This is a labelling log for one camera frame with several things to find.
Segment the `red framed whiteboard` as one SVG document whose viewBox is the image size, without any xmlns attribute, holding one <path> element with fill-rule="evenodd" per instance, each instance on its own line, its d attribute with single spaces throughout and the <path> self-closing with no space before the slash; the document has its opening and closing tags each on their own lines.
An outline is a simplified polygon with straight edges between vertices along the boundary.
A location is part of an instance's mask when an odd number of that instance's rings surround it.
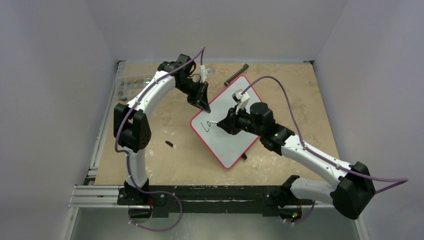
<svg viewBox="0 0 424 240">
<path fill-rule="evenodd" d="M 247 77 L 240 75 L 210 101 L 211 113 L 200 111 L 190 121 L 191 128 L 226 169 L 230 169 L 259 137 L 245 131 L 231 135 L 208 121 L 223 120 L 228 110 L 237 105 L 232 98 L 233 93 L 249 85 Z"/>
</svg>

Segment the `black marker cap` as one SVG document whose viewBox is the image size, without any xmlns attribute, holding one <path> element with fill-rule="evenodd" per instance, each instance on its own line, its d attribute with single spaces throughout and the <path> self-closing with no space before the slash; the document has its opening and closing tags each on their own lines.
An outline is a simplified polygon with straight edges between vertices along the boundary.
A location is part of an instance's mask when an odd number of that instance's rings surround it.
<svg viewBox="0 0 424 240">
<path fill-rule="evenodd" d="M 174 147 L 174 144 L 173 144 L 172 142 L 170 142 L 170 141 L 167 141 L 167 140 L 166 140 L 166 141 L 165 141 L 165 143 L 166 143 L 167 145 L 169 145 L 170 147 L 172 147 L 172 148 Z"/>
</svg>

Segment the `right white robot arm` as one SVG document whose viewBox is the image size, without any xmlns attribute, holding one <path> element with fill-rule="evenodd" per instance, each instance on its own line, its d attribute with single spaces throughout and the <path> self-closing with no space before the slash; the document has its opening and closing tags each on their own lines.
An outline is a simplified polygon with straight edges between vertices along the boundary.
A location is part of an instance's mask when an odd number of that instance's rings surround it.
<svg viewBox="0 0 424 240">
<path fill-rule="evenodd" d="M 301 177 L 287 181 L 280 196 L 288 204 L 298 199 L 317 200 L 356 220 L 376 194 L 365 164 L 350 164 L 308 147 L 294 131 L 276 122 L 273 111 L 264 102 L 254 103 L 249 112 L 232 107 L 216 126 L 230 135 L 241 131 L 256 135 L 267 150 L 292 159 L 323 178 L 324 181 Z"/>
</svg>

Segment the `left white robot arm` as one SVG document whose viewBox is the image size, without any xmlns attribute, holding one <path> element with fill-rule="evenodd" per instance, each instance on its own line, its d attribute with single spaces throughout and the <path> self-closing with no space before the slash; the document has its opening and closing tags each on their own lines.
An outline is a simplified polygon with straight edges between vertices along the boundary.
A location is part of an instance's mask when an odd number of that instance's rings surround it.
<svg viewBox="0 0 424 240">
<path fill-rule="evenodd" d="M 195 60 L 184 54 L 175 61 L 164 61 L 136 97 L 126 104 L 117 104 L 113 110 L 114 150 L 125 155 L 127 169 L 124 193 L 138 205 L 146 203 L 151 193 L 144 151 L 152 136 L 149 116 L 154 108 L 171 90 L 178 89 L 186 94 L 190 105 L 211 112 L 206 78 L 214 71 L 201 63 L 198 79 L 194 80 L 196 67 Z"/>
</svg>

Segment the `clear plastic screw box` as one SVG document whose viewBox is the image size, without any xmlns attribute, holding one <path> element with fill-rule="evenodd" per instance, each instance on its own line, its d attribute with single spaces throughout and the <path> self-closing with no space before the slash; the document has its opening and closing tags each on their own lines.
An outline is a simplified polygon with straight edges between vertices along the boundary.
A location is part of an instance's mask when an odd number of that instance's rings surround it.
<svg viewBox="0 0 424 240">
<path fill-rule="evenodd" d="M 151 81 L 150 75 L 121 77 L 116 80 L 115 95 L 118 100 L 131 100 L 136 97 Z"/>
</svg>

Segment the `black whiteboard stand bracket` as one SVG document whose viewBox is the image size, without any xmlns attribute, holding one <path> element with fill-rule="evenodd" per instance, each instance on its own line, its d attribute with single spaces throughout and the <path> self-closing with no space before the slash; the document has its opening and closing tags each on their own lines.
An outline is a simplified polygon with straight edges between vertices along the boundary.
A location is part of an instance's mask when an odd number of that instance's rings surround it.
<svg viewBox="0 0 424 240">
<path fill-rule="evenodd" d="M 249 68 L 249 64 L 245 63 L 241 69 L 235 72 L 231 77 L 229 77 L 225 82 L 224 86 L 229 86 L 238 76 L 244 73 Z"/>
</svg>

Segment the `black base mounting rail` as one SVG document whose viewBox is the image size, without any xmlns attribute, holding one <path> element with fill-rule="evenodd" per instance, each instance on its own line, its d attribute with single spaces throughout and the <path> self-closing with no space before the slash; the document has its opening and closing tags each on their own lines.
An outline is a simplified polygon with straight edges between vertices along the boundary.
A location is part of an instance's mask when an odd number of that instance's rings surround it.
<svg viewBox="0 0 424 240">
<path fill-rule="evenodd" d="M 261 214 L 298 220 L 312 201 L 299 200 L 279 185 L 148 185 L 150 194 L 131 198 L 118 189 L 119 206 L 134 209 L 136 218 L 166 218 L 170 213 Z"/>
</svg>

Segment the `aluminium frame rail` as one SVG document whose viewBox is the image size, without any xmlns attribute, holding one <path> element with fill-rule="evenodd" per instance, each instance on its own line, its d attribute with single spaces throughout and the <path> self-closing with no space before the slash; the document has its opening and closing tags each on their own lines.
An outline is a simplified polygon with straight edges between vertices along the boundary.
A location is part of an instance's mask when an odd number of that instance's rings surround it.
<svg viewBox="0 0 424 240">
<path fill-rule="evenodd" d="M 115 152 L 113 127 L 99 131 L 82 185 L 76 185 L 69 208 L 117 208 L 119 188 L 126 179 L 125 157 Z"/>
</svg>

